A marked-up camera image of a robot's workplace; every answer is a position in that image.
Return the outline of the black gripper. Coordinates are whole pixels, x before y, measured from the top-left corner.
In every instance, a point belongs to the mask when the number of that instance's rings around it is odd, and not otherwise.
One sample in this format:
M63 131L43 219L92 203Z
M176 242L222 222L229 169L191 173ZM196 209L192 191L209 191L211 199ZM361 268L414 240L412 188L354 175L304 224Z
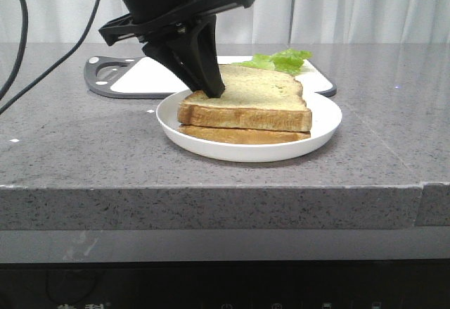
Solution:
M255 0L122 0L129 13L99 29L106 44L130 37L186 31L169 42L147 42L144 54L174 73L192 92L201 90L219 98L225 90L217 63L215 28L218 13L243 7Z

